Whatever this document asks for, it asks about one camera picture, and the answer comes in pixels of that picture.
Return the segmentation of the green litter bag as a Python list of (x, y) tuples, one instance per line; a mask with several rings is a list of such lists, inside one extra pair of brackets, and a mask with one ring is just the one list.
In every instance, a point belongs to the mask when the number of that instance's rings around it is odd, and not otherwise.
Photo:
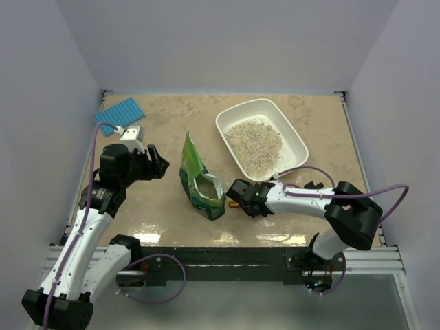
[(225, 214), (226, 195), (221, 183), (208, 172), (189, 131), (181, 153), (179, 178), (188, 200), (205, 218), (215, 221)]

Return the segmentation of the yellow plastic scoop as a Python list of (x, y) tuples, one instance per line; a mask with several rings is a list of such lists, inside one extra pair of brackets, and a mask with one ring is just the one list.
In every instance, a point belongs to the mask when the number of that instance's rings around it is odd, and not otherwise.
[(231, 208), (239, 208), (240, 205), (237, 202), (233, 201), (233, 200), (229, 200), (229, 207), (231, 207)]

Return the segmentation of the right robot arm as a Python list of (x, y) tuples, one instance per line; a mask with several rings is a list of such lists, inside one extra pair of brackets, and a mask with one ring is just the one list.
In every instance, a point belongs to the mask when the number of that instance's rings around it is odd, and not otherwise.
[(352, 184), (341, 181), (335, 188), (295, 188), (281, 181), (251, 184), (237, 179), (226, 196), (250, 217), (277, 214), (307, 215), (324, 219), (330, 228), (316, 234), (293, 258), (299, 267), (322, 270), (331, 259), (348, 248), (371, 249), (383, 210)]

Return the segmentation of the black bag clip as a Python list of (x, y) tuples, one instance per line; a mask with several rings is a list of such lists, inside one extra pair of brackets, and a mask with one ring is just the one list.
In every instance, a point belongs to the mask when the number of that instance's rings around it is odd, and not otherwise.
[(325, 185), (322, 182), (315, 183), (313, 181), (304, 185), (304, 189), (309, 189), (309, 190), (320, 190), (323, 189), (324, 187)]

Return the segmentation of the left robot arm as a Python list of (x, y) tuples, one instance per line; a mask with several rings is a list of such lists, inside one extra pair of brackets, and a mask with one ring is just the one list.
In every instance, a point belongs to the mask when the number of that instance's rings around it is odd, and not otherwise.
[(21, 304), (34, 324), (45, 329), (85, 329), (93, 301), (123, 268), (142, 263), (139, 239), (117, 235), (109, 251), (93, 267), (89, 263), (109, 224), (137, 181), (165, 176), (169, 162), (149, 144), (145, 150), (110, 144), (100, 156), (100, 167), (82, 191), (71, 233), (52, 270), (36, 290), (27, 290)]

